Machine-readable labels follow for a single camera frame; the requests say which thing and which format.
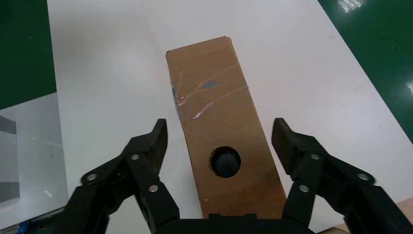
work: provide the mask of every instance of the blue marking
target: blue marking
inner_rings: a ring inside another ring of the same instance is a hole
[[[212,87],[214,87],[214,86],[217,86],[217,85],[218,85],[217,82],[215,82],[215,81],[210,81],[210,82],[204,84],[202,88],[203,88],[203,89],[210,89],[210,88],[212,88]]]

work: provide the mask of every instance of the circular hole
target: circular hole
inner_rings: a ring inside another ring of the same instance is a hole
[[[209,165],[217,176],[230,178],[239,171],[241,158],[236,150],[223,146],[212,152]]]

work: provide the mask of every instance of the white board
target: white board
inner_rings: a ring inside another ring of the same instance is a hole
[[[181,218],[200,218],[165,52],[228,36],[268,141],[274,118],[283,117],[373,174],[395,201],[413,196],[413,146],[317,1],[49,0],[48,7],[69,194],[83,174],[166,118],[161,180]],[[108,233],[147,230],[134,203],[112,215]],[[342,222],[317,198],[313,231]]]

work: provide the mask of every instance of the clear packing tape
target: clear packing tape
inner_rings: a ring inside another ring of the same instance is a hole
[[[211,109],[224,98],[248,88],[242,74],[240,74],[242,79],[239,79],[242,82],[228,80],[228,78],[231,78],[231,75],[233,75],[231,72],[240,70],[240,64],[236,63],[221,69],[210,70],[203,74],[185,77],[183,68],[181,67],[179,81],[176,87],[172,84],[173,98],[181,121],[182,119],[188,118],[196,119],[206,112],[211,111]],[[193,85],[194,88],[188,89],[188,86],[183,84],[184,81],[196,80],[200,77],[206,78],[202,78],[201,82]]]

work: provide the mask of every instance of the brown cardboard box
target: brown cardboard box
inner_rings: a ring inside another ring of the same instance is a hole
[[[231,39],[178,48],[166,57],[204,217],[280,218],[285,193]],[[210,165],[223,146],[241,159],[229,178]]]

